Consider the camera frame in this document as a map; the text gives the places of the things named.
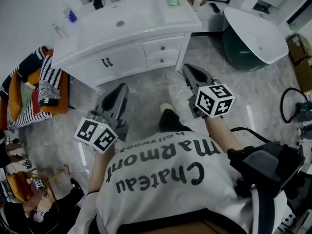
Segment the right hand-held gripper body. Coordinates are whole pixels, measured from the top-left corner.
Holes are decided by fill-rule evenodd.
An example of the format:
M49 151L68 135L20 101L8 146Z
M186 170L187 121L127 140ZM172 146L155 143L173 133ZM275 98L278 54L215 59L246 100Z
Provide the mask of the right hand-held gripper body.
M191 90L189 107L194 118L207 115L210 118L227 114L235 100L235 95L226 84L198 84L197 90Z

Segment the white vanity drawer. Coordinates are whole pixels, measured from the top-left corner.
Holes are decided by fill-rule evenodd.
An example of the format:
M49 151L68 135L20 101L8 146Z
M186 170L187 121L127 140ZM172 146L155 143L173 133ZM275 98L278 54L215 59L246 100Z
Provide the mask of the white vanity drawer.
M150 70L175 66L178 60L179 52L172 52L167 54L159 54L146 58L147 68Z
M175 36L143 42L145 57L150 58L159 54L179 52L182 47L183 40L184 36Z

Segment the person's left forearm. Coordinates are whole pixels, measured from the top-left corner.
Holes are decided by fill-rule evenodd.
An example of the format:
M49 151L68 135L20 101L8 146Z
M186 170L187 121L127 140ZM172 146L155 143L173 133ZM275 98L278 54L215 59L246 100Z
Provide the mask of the person's left forearm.
M115 145L111 145L105 153L95 153L94 164L89 179L88 193L98 192L104 182L107 166L116 154Z

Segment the black shoulder pack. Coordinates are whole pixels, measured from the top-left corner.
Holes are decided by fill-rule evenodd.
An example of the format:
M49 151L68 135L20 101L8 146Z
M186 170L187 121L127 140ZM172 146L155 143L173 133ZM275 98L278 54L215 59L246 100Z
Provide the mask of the black shoulder pack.
M248 146L241 150L229 149L230 165L241 174L236 181L235 192L242 197L251 197L256 188L271 197L282 191L288 199L299 196L305 179L299 175L305 157L303 148L267 142L261 146Z

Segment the person's right forearm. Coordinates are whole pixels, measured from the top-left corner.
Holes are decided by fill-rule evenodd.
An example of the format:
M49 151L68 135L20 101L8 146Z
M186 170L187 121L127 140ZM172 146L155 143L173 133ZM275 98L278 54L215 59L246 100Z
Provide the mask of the person's right forearm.
M229 149L242 150L243 146L221 117L204 118L210 138L216 142L223 152Z

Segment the white cabinet door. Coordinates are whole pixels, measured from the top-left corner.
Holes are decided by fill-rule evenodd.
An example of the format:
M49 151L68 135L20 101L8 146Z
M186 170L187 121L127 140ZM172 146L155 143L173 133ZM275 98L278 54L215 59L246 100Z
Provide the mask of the white cabinet door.
M127 45L105 54L105 61L110 69L120 78L147 71L146 57L142 43Z
M102 58L87 61L86 63L73 66L68 73L90 87L96 87L105 83L112 76L109 67L105 67Z

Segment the black trousers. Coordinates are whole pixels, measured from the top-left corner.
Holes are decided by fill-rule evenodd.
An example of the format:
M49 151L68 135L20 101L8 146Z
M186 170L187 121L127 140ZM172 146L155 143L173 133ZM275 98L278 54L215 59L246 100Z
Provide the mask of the black trousers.
M171 109L165 109L163 111L159 121L159 131L161 133L182 131L192 132L189 127L180 123L179 116Z

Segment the white low side cabinet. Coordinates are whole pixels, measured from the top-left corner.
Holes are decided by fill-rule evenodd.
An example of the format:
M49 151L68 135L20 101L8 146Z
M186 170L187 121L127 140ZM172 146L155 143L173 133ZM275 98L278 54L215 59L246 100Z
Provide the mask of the white low side cabinet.
M209 3L215 3L220 9L219 13L215 13ZM201 27L194 30L192 34L212 34L223 31L224 9L229 6L230 0L203 0L197 12L195 12Z

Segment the dark green white bathtub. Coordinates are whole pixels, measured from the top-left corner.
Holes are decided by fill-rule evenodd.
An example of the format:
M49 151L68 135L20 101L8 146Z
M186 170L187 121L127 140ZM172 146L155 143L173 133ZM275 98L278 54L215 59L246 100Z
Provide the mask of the dark green white bathtub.
M228 63L240 72L262 69L289 53L274 24L232 7L224 9L222 43Z

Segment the red cloth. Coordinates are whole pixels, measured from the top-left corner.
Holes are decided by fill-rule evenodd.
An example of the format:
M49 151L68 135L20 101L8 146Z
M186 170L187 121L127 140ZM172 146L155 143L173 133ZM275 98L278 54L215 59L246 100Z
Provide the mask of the red cloth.
M41 112L41 107L40 107L40 103L39 103L39 90L38 89L36 89L32 93L31 105L32 105L32 109L33 109L33 115L37 115Z

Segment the green cloth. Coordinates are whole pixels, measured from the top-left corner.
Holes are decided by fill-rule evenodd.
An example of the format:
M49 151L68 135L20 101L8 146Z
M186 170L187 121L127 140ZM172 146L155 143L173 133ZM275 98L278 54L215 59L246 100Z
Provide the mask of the green cloth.
M20 114L24 114L25 111L30 107L32 102L32 94L36 90L36 86L30 84L29 82L21 82L20 84L20 96L22 101L22 107Z

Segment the clear small bottle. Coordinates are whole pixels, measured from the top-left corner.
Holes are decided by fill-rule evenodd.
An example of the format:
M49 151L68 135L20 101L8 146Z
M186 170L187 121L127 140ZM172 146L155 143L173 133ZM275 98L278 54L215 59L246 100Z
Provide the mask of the clear small bottle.
M58 25L56 25L55 23L52 24L55 32L61 37L61 38L69 38L68 34Z

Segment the orange fabric bag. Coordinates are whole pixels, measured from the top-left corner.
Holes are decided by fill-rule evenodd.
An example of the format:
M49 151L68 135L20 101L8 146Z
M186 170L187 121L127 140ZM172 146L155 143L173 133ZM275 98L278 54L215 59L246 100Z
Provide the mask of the orange fabric bag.
M20 201L26 202L33 195L31 185L27 183L28 175L26 172L17 172L13 174L5 173L13 195Z

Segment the blue striped bottle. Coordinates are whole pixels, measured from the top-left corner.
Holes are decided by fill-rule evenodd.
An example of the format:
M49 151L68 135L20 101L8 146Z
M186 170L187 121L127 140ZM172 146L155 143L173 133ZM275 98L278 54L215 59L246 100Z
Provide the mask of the blue striped bottle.
M63 7L63 13L66 16L66 18L71 22L71 23L75 23L78 19L75 15L75 13L73 12L73 10L69 7L69 6L65 6Z

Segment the cardboard box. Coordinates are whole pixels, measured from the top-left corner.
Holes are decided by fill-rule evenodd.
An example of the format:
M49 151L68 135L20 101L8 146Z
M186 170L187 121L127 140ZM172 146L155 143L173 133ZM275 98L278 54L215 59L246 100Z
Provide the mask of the cardboard box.
M312 57L312 47L309 41L302 35L296 34L287 40L289 54L294 64L303 59Z
M312 90L312 57L302 60L295 66L297 81L303 93Z

